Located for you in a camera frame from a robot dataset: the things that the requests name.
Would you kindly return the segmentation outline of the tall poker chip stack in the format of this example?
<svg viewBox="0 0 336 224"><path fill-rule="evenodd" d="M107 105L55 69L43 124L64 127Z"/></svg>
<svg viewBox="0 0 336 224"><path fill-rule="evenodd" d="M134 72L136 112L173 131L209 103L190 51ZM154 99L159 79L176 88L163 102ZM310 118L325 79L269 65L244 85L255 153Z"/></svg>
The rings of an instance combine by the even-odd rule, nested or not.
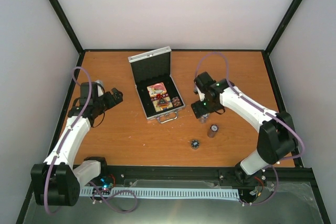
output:
<svg viewBox="0 0 336 224"><path fill-rule="evenodd" d="M207 136L209 138L214 138L217 132L218 132L218 125L212 124L207 131Z"/></svg>

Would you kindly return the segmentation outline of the chip row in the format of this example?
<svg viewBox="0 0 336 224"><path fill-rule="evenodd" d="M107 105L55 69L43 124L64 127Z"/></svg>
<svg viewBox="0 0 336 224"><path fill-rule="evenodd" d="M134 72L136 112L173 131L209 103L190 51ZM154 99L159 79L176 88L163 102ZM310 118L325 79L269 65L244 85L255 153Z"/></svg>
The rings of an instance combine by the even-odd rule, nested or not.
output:
<svg viewBox="0 0 336 224"><path fill-rule="evenodd" d="M171 99L171 101L174 107L180 107L182 105L182 102L179 99L179 97L174 97Z"/></svg>

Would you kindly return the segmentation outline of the black triangular dealer button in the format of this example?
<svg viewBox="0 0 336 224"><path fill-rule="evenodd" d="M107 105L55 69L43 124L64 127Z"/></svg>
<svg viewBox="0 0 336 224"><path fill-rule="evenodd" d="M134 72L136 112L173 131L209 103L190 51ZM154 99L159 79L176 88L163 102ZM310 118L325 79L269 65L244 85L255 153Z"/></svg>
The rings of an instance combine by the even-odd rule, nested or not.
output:
<svg viewBox="0 0 336 224"><path fill-rule="evenodd" d="M169 103L165 100L165 97L160 96L157 100L157 105L158 107L167 107Z"/></svg>

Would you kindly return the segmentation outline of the aluminium poker set case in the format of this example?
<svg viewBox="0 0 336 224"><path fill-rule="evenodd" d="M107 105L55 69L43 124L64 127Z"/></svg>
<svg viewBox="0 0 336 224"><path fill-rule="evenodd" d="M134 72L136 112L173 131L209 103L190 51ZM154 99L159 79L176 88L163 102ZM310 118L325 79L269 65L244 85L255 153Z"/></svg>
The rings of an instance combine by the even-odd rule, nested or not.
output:
<svg viewBox="0 0 336 224"><path fill-rule="evenodd" d="M171 74L171 48L169 46L143 52L128 58L131 66L135 88L145 117L147 120L157 120L160 124L176 120L178 111L185 108L182 96L173 80ZM147 86L163 82L167 93L159 94L156 97L150 97ZM157 100L160 96L169 98L179 97L182 102L180 107L172 107L167 110L156 112L152 101Z"/></svg>

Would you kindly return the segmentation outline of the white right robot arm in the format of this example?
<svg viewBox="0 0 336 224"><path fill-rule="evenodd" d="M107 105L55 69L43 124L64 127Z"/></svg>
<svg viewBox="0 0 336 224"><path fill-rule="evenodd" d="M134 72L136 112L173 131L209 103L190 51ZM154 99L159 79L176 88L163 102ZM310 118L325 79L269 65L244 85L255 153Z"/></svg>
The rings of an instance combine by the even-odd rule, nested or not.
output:
<svg viewBox="0 0 336 224"><path fill-rule="evenodd" d="M199 101L191 107L196 118L230 109L258 133L256 150L235 166L236 180L247 184L252 176L294 151L299 144L291 115L257 103L227 79L215 81L207 72L194 79Z"/></svg>

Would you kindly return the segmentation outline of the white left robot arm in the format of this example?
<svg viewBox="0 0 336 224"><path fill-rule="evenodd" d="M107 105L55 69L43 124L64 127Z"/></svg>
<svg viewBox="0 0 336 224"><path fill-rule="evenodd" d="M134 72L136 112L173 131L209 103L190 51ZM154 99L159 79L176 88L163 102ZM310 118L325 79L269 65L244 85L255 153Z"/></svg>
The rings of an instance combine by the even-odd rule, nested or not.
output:
<svg viewBox="0 0 336 224"><path fill-rule="evenodd" d="M91 180L104 183L109 170L104 157L88 157L74 168L79 147L95 119L123 101L116 88L104 90L100 80L80 85L80 96L73 101L63 133L41 164L30 172L35 201L41 206L74 206L80 191Z"/></svg>

